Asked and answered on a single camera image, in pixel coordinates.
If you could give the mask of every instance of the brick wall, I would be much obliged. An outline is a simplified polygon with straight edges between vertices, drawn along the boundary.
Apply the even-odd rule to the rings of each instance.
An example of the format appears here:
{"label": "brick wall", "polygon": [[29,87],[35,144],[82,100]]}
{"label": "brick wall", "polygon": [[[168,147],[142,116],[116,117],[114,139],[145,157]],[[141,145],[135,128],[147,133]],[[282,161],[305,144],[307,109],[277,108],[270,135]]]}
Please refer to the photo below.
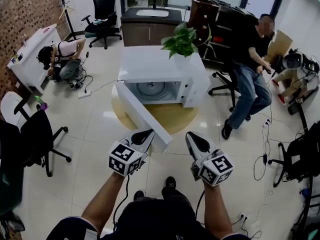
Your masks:
{"label": "brick wall", "polygon": [[29,38],[38,29],[57,24],[61,39],[69,34],[66,17],[61,15],[61,0],[0,0],[0,101],[8,91],[27,98],[30,93],[21,84],[16,88],[16,75],[7,64],[22,47],[22,34]]}

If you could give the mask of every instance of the shoe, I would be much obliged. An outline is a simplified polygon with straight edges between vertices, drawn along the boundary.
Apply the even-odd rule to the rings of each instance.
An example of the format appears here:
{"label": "shoe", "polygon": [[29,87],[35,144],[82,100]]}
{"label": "shoe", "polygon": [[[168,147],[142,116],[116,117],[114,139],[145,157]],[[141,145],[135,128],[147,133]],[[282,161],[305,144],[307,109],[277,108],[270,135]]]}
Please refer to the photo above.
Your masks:
{"label": "shoe", "polygon": [[271,82],[272,82],[276,87],[279,87],[279,84],[278,84],[274,79],[272,79]]}
{"label": "shoe", "polygon": [[225,140],[229,139],[231,131],[232,131],[232,127],[230,126],[230,124],[228,122],[228,119],[227,119],[227,120],[225,120],[224,127],[223,127],[223,129],[221,131],[222,137]]}
{"label": "shoe", "polygon": [[246,121],[250,121],[250,120],[251,120],[251,115],[250,115],[250,114],[247,114],[246,117],[245,117],[245,120],[246,120]]}
{"label": "shoe", "polygon": [[139,198],[144,198],[144,197],[145,197],[145,194],[141,190],[139,190],[139,191],[135,192],[134,197],[133,197],[133,201],[136,201]]}
{"label": "shoe", "polygon": [[281,101],[281,103],[282,103],[283,105],[286,104],[285,98],[282,97],[280,94],[278,94],[278,98],[279,98],[279,100]]}
{"label": "shoe", "polygon": [[166,178],[165,180],[165,187],[168,189],[176,189],[177,183],[174,177],[169,176],[168,178]]}

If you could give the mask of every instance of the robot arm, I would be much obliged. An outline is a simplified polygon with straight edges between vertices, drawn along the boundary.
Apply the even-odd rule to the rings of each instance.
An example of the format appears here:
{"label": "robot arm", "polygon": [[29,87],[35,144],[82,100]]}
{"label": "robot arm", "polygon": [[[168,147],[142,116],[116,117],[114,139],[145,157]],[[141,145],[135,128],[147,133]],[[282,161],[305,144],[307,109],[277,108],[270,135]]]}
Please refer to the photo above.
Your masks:
{"label": "robot arm", "polygon": [[221,149],[217,149],[211,139],[201,133],[188,131],[185,141],[194,159],[191,172],[196,181],[203,179],[213,187],[230,176],[234,170],[231,159]]}
{"label": "robot arm", "polygon": [[109,150],[109,167],[116,173],[127,176],[138,170],[146,159],[147,151],[155,137],[153,129],[132,130]]}

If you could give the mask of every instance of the cardboard box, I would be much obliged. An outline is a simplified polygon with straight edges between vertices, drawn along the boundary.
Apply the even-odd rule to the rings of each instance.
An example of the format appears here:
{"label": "cardboard box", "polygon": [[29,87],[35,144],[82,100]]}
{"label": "cardboard box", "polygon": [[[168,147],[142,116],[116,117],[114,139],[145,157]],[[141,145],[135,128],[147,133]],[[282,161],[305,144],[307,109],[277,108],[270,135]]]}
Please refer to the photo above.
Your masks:
{"label": "cardboard box", "polygon": [[264,58],[267,62],[272,62],[277,55],[285,56],[289,51],[293,40],[283,33],[281,30],[277,30],[273,41],[270,42],[268,52]]}

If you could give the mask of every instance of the microwave door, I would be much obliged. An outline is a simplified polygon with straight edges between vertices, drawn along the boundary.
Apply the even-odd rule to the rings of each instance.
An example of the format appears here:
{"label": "microwave door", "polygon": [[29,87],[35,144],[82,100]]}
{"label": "microwave door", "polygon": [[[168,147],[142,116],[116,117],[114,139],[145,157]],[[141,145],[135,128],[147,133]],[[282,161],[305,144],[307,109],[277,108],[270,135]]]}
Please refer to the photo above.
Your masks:
{"label": "microwave door", "polygon": [[149,113],[122,81],[118,81],[115,87],[127,115],[139,129],[154,130],[155,135],[152,144],[164,153],[173,140],[171,135]]}

